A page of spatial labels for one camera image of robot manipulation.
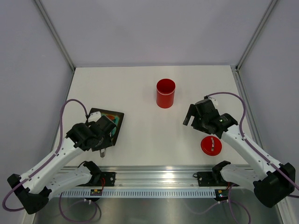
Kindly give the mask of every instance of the white table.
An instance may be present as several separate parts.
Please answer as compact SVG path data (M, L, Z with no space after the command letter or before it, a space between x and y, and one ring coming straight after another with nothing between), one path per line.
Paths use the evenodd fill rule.
M156 84L162 78L176 83L174 105L162 109L156 105ZM99 166L175 166L215 165L223 160L247 164L222 141L222 152L208 156L200 148L207 135L182 125L190 104L218 91L237 92L229 66L159 66L76 68L68 99L75 98L94 108L125 113L118 140L106 151L84 152L67 166L94 161ZM220 114L229 113L236 120L242 115L237 98L216 96ZM65 109L64 136L78 122L85 122L83 109L69 103ZM248 123L244 131L250 135Z

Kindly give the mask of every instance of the robotic arm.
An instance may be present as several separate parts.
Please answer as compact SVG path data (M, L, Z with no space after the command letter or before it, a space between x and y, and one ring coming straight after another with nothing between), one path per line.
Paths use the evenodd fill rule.
M100 168L92 161L57 178L53 176L69 161L84 151L99 151L112 146L110 133L116 124L100 112L90 114L89 122L75 124L62 141L59 152L52 151L36 166L22 175L12 174L8 183L28 214L42 209L55 195L80 184L96 184L101 178Z
M191 126L207 134L215 134L233 147L253 168L254 172L238 168L228 161L223 161L213 167L213 177L217 182L236 183L255 193L259 201L271 208L294 191L294 187L272 166L278 167L293 182L295 181L295 168L287 163L281 164L261 149L250 137L240 132L238 122L229 114L220 116L212 101L205 97L204 100L191 104L183 122L188 125L191 116L194 120ZM255 152L247 143L270 162Z

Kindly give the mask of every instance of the perforated metal strip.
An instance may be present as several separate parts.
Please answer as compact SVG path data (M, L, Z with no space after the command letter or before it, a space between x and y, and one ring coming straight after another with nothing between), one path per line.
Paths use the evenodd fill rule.
M91 195L92 189L70 189L62 197L114 198L215 198L213 189L104 189L102 195Z

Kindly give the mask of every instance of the red lid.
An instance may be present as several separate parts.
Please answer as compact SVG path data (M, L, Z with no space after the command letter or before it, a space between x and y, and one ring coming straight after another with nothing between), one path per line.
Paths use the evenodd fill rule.
M218 155L221 152L222 144L221 141L215 136L207 136L201 141L201 149L207 155Z

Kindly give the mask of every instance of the red cylindrical container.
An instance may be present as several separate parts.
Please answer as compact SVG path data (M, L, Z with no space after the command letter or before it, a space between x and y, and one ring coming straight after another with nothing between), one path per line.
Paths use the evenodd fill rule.
M171 79L161 79L157 83L157 104L161 108L169 108L173 105L176 84Z

